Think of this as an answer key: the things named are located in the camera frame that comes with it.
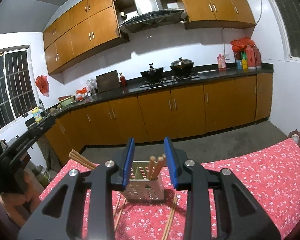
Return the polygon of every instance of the pot lid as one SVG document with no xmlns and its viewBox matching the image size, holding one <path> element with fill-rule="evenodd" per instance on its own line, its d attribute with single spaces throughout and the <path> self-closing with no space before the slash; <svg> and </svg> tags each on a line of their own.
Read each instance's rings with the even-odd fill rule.
<svg viewBox="0 0 300 240">
<path fill-rule="evenodd" d="M 171 66 L 180 66 L 180 65 L 189 64 L 189 63 L 192 63 L 192 61 L 189 59 L 183 59 L 180 57 L 178 60 L 172 62 Z"/>
</svg>

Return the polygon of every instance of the plastic bag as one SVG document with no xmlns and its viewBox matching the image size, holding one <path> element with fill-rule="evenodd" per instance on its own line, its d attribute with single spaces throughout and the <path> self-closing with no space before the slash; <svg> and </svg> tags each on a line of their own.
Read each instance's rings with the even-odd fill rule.
<svg viewBox="0 0 300 240">
<path fill-rule="evenodd" d="M 250 45 L 251 47 L 255 45 L 254 41 L 249 39 L 248 37 L 234 40 L 230 43 L 232 45 L 232 51 L 234 52 L 244 51 L 248 45 Z"/>
<path fill-rule="evenodd" d="M 47 76 L 38 76 L 35 80 L 35 85 L 45 97 L 49 96 L 49 83 Z"/>
<path fill-rule="evenodd" d="M 84 87 L 83 89 L 81 90 L 77 90 L 76 92 L 76 95 L 75 95 L 75 98 L 79 101 L 83 100 L 85 97 L 86 97 L 86 93 L 87 93 L 87 88 Z"/>
</svg>

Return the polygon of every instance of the faucet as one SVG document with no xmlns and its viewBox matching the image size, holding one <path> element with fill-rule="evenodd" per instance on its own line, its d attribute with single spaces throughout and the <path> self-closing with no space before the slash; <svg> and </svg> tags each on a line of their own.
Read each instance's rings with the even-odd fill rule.
<svg viewBox="0 0 300 240">
<path fill-rule="evenodd" d="M 44 113 L 45 113 L 46 115 L 48 115 L 48 110 L 46 110 L 46 109 L 44 108 L 44 104 L 43 104 L 43 102 L 42 102 L 41 99 L 39 99 L 39 105 L 40 105 L 39 108 L 43 109 Z"/>
</svg>

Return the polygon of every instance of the wooden chopstick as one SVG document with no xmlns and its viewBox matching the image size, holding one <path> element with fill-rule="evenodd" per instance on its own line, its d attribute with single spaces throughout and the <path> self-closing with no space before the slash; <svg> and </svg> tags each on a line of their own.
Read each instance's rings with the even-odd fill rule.
<svg viewBox="0 0 300 240">
<path fill-rule="evenodd" d="M 72 153 L 74 153 L 74 155 L 77 156 L 78 159 L 81 159 L 83 162 L 87 163 L 89 166 L 96 168 L 97 166 L 94 165 L 94 163 L 92 163 L 91 161 L 89 161 L 87 158 L 83 157 L 80 153 L 78 153 L 76 150 L 72 149 L 71 151 Z"/>
<path fill-rule="evenodd" d="M 175 206 L 176 206 L 176 203 L 177 203 L 177 199 L 178 199 L 177 193 L 175 193 L 174 198 L 173 198 L 173 202 L 172 202 L 172 206 L 170 208 L 170 214 L 169 214 L 169 217 L 168 217 L 168 221 L 167 221 L 166 227 L 164 229 L 161 240 L 166 240 L 167 239 L 166 236 L 168 237 L 168 235 L 169 235 L 169 232 L 170 232 L 170 229 L 171 229 L 171 225 L 169 226 L 169 224 L 170 224 L 170 221 L 173 220 L 173 215 L 174 215 L 174 210 L 175 210 Z"/>
<path fill-rule="evenodd" d="M 149 180 L 151 180 L 154 162 L 155 162 L 155 157 L 154 157 L 154 156 L 151 156 L 151 157 L 150 157 L 150 163 L 149 163 L 148 177 L 147 177 Z"/>
<path fill-rule="evenodd" d="M 115 216 L 115 214 L 117 213 L 117 209 L 118 209 L 118 206 L 119 206 L 120 199 L 121 199 L 121 194 L 120 194 L 120 196 L 118 198 L 118 201 L 117 201 L 117 203 L 115 205 L 115 209 L 113 211 L 113 216 Z"/>
<path fill-rule="evenodd" d="M 92 167 L 92 166 L 88 165 L 87 163 L 83 162 L 81 159 L 77 158 L 77 156 L 74 155 L 71 152 L 69 154 L 69 158 L 72 159 L 72 160 L 74 160 L 74 161 L 76 161 L 77 163 L 80 163 L 82 166 L 84 166 L 84 167 L 86 167 L 86 168 L 88 168 L 90 170 L 94 170 L 95 169 L 94 167 Z"/>
<path fill-rule="evenodd" d="M 163 162 L 164 162 L 164 159 L 163 157 L 159 157 L 158 158 L 158 163 L 157 163 L 157 166 L 155 167 L 155 170 L 154 172 L 152 173 L 152 176 L 151 176 L 151 179 L 156 179 L 163 167 Z"/>
<path fill-rule="evenodd" d="M 117 230 L 117 227 L 118 227 L 118 224 L 119 224 L 119 220 L 120 220 L 120 217 L 121 217 L 121 215 L 122 215 L 122 211 L 123 211 L 123 208 L 124 208 L 124 205 L 125 205 L 126 201 L 127 201 L 127 199 L 124 198 L 123 204 L 122 204 L 121 209 L 120 209 L 120 212 L 119 212 L 119 214 L 118 214 L 117 221 L 115 222 L 115 225 L 114 225 L 114 231 Z"/>
</svg>

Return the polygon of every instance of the condiment bottle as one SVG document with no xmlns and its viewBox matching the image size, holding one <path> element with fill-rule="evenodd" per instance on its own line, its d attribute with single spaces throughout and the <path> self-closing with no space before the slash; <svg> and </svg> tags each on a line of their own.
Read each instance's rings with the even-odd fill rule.
<svg viewBox="0 0 300 240">
<path fill-rule="evenodd" d="M 125 87 L 127 85 L 126 79 L 125 79 L 124 75 L 122 75 L 122 72 L 120 72 L 119 74 L 120 74 L 120 78 L 119 78 L 120 79 L 120 85 L 122 87 Z"/>
</svg>

